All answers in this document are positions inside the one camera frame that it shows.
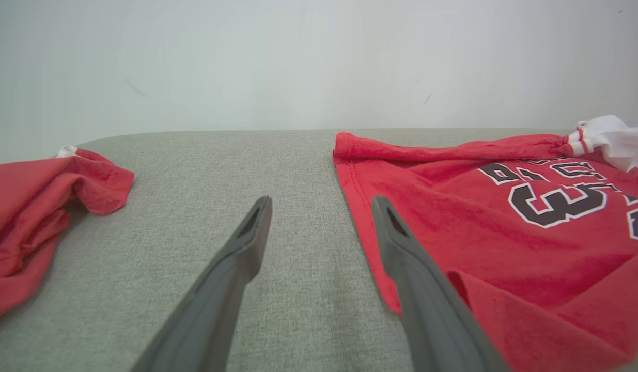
gray fabric surface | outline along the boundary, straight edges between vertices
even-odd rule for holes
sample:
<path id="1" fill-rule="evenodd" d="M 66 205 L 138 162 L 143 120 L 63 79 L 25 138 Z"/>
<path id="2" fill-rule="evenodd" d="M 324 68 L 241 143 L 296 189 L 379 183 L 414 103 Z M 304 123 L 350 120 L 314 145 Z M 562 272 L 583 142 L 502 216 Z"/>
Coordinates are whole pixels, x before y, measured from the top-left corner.
<path id="1" fill-rule="evenodd" d="M 453 146 L 534 132 L 353 133 Z M 227 370 L 411 370 L 340 189 L 335 134 L 173 132 L 81 145 L 135 172 L 128 203 L 107 216 L 71 206 L 39 291 L 0 318 L 0 371 L 129 369 L 262 195 L 273 198 L 271 233 Z"/>

crumpled red shirt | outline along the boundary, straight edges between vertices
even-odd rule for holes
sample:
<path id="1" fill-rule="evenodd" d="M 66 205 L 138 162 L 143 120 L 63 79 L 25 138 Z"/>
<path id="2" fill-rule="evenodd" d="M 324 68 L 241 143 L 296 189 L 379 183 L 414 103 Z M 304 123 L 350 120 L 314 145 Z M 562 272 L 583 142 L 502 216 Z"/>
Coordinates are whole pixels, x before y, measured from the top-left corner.
<path id="1" fill-rule="evenodd" d="M 0 315 L 37 289 L 78 198 L 94 214 L 126 204 L 134 174 L 88 150 L 0 165 Z"/>

gray upholstered surface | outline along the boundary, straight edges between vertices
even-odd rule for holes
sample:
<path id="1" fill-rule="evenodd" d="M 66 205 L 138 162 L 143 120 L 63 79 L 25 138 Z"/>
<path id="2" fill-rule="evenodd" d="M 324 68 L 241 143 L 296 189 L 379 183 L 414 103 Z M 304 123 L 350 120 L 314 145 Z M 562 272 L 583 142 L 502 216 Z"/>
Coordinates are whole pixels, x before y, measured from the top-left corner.
<path id="1" fill-rule="evenodd" d="M 354 134 L 453 146 L 531 132 Z M 262 195 L 273 198 L 271 233 L 228 370 L 411 370 L 340 190 L 336 133 L 175 132 L 81 145 L 135 172 L 128 204 L 108 216 L 72 208 L 40 290 L 0 318 L 0 371 L 127 370 Z"/>

red jersey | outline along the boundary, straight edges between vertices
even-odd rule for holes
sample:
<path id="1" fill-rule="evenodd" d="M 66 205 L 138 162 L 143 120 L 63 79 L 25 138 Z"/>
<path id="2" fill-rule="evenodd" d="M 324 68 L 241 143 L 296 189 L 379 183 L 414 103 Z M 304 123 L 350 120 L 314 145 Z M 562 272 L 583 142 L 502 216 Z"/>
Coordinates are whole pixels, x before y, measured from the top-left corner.
<path id="1" fill-rule="evenodd" d="M 69 226 L 68 200 L 95 214 L 126 204 L 132 172 L 72 146 L 59 156 L 0 165 L 0 315 L 38 288 Z"/>
<path id="2" fill-rule="evenodd" d="M 376 196 L 394 204 L 514 370 L 630 362 L 638 351 L 638 167 L 618 170 L 569 139 L 404 148 L 338 134 L 342 189 L 392 311 L 401 305 L 378 253 Z M 593 153 L 576 157 L 584 148 Z"/>

white wall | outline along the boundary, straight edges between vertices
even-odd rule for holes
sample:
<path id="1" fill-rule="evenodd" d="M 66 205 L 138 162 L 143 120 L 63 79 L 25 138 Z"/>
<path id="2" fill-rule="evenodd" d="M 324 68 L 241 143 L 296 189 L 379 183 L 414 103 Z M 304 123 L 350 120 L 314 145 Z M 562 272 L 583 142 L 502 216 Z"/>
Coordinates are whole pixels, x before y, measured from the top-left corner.
<path id="1" fill-rule="evenodd" d="M 638 0 L 0 0 L 0 162 L 169 130 L 638 125 Z"/>

